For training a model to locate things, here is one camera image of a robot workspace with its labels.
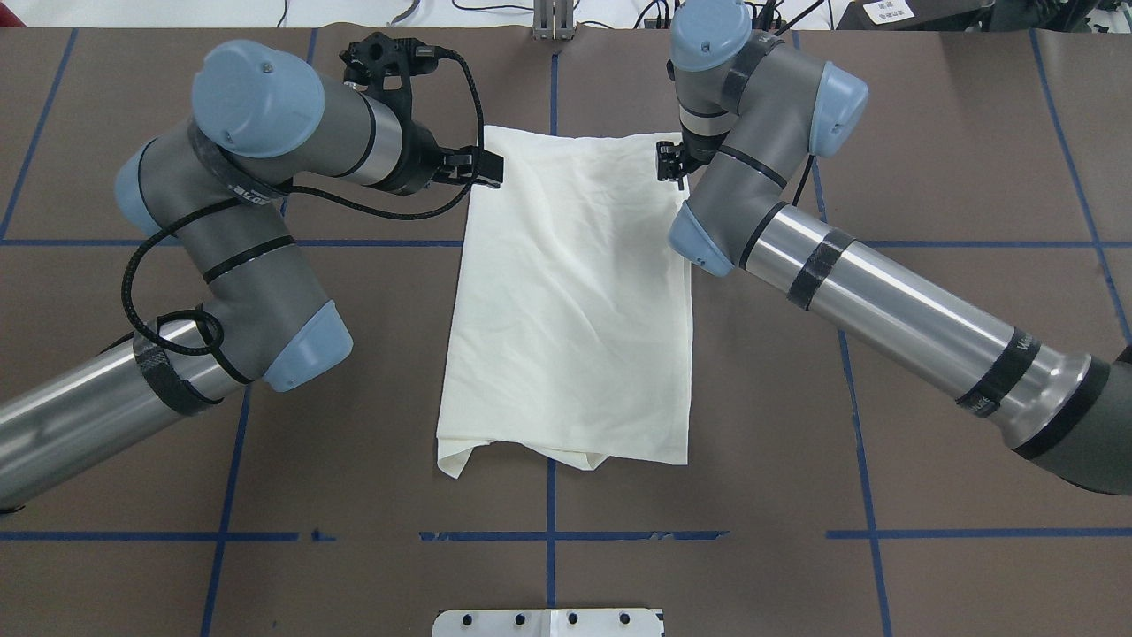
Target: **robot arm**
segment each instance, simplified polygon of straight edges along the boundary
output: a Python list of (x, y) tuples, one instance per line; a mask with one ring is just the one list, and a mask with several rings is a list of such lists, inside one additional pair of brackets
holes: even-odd
[(807, 154), (838, 150), (868, 89), (748, 25), (734, 0), (689, 0), (676, 16), (684, 143), (658, 145), (658, 178), (707, 167), (672, 247), (717, 276), (740, 267), (774, 285), (995, 423), (1039, 467), (1132, 494), (1132, 348), (1113, 364), (1058, 353), (781, 201)]
[[(143, 324), (132, 309), (135, 253), (123, 304), (138, 330), (96, 359), (0, 405), (0, 513), (191, 416), (263, 378), (288, 391), (352, 348), (341, 316), (278, 209), (302, 171), (398, 195), (431, 181), (498, 187), (503, 160), (482, 147), (482, 111), (453, 51), (380, 33), (342, 52), (345, 83), (249, 41), (217, 46), (192, 85), (192, 117), (146, 144), (114, 186), (126, 216), (151, 239), (175, 235), (213, 298)], [(449, 58), (464, 68), (479, 145), (444, 148), (412, 120), (411, 77)], [(396, 76), (396, 88), (385, 79)]]

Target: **black mount bracket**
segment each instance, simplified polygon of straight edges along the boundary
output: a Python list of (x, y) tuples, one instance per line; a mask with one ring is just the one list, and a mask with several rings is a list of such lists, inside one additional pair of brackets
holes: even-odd
[[(393, 38), (374, 32), (360, 42), (351, 42), (338, 53), (346, 68), (342, 79), (393, 111), (401, 122), (403, 139), (401, 157), (393, 172), (372, 187), (408, 195), (428, 187), (432, 181), (466, 184), (471, 181), (475, 161), (474, 145), (446, 148), (437, 145), (431, 131), (413, 121), (413, 76), (437, 69), (440, 58), (451, 52), (431, 46), (415, 37)], [(474, 183), (498, 188), (503, 183), (503, 157), (483, 150), (479, 156), (480, 174)]]
[(706, 162), (692, 156), (685, 144), (657, 141), (658, 181), (676, 181), (676, 184), (683, 190), (684, 178), (704, 165)]

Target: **white metal bracket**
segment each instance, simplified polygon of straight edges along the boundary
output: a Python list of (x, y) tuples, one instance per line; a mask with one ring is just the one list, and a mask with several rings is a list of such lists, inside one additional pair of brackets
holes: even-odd
[(444, 611), (432, 637), (664, 637), (658, 609)]

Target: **white cloth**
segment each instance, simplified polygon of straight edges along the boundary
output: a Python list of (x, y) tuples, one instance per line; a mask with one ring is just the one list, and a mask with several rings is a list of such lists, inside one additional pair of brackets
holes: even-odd
[(668, 246), (675, 134), (548, 137), (488, 127), (498, 190), (473, 188), (437, 424), (437, 465), (524, 445), (580, 470), (687, 464), (691, 266)]

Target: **white label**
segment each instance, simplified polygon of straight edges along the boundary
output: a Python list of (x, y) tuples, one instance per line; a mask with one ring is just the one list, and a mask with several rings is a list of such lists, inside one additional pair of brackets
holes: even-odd
[(873, 24), (887, 24), (916, 17), (904, 0), (881, 0), (865, 5), (864, 8)]

